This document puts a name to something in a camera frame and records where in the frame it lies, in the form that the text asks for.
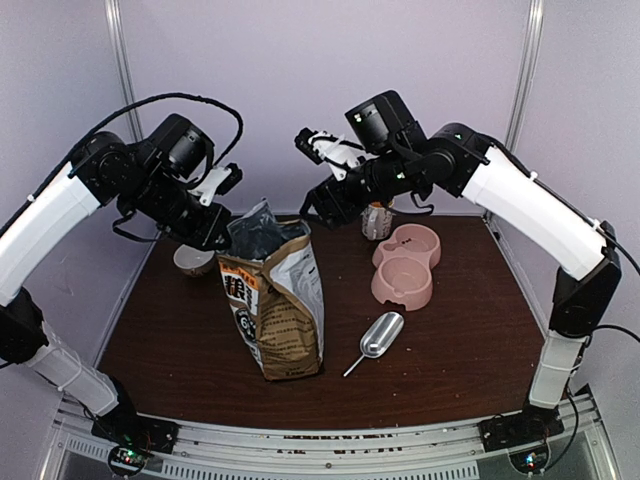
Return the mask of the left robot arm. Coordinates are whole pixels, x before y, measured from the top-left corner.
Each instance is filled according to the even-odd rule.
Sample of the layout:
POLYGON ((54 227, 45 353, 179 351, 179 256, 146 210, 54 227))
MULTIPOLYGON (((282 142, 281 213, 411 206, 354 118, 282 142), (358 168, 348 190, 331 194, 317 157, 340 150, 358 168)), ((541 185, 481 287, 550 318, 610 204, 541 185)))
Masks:
POLYGON ((215 202, 241 180, 234 163, 220 166, 213 141, 190 120, 169 115, 150 136, 125 143, 98 129, 64 160, 59 172, 1 229, 1 358, 26 364, 58 390, 75 397, 123 444, 144 433, 123 387, 84 362, 44 320, 24 286, 48 254, 80 223, 111 202, 120 219, 152 219, 169 238, 198 251, 231 243, 230 211, 215 202))

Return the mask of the metal food scoop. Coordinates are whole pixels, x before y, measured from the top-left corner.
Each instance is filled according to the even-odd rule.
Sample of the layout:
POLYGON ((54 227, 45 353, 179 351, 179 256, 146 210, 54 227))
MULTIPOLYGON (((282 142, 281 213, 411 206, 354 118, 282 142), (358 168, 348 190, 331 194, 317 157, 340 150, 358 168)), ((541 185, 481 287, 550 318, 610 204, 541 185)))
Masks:
POLYGON ((404 317, 398 312, 386 312, 376 319, 359 342, 359 358, 343 373, 350 375, 365 359, 377 359, 384 355, 404 326, 404 317))

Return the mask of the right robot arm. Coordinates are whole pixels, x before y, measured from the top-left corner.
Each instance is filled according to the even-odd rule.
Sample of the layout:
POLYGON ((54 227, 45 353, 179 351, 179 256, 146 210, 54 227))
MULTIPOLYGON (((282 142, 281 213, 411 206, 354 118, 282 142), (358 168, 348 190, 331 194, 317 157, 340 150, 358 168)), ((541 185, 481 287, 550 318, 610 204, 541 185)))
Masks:
POLYGON ((330 229, 351 223, 373 202, 407 192, 426 198, 438 186, 511 224, 559 264, 549 333, 522 412, 519 440, 535 440, 551 418, 587 338, 598 326, 622 272, 613 228, 594 226, 552 194, 497 140, 450 123, 426 137, 418 123, 364 134, 352 143, 302 129, 296 148, 334 173, 309 191, 301 216, 330 229))

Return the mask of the brown pet food bag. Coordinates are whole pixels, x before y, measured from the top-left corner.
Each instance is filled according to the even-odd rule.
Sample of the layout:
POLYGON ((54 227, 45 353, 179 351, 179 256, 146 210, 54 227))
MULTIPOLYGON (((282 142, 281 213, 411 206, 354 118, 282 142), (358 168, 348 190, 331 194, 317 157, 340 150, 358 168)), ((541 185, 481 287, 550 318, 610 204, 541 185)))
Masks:
POLYGON ((262 200, 228 225, 231 247, 216 254, 236 327, 268 381, 319 373, 324 296, 303 220, 279 221, 262 200))

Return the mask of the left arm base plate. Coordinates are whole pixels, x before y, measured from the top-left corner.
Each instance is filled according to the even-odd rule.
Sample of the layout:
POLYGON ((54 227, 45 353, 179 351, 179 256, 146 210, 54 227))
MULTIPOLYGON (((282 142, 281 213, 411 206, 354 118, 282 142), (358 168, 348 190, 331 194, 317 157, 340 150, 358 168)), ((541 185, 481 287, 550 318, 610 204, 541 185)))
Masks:
POLYGON ((173 421, 141 416, 133 426, 109 427, 104 420, 94 421, 93 436, 111 440, 139 453, 171 454, 179 433, 179 425, 173 421))

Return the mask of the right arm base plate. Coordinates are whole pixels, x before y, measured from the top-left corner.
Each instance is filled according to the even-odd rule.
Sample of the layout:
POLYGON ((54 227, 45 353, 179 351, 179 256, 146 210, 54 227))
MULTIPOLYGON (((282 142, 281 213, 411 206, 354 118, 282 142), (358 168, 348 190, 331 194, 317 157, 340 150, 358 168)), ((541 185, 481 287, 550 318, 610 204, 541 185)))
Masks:
POLYGON ((538 414, 525 411, 483 420, 478 424, 478 429, 485 452, 542 442, 565 431, 557 413, 538 414))

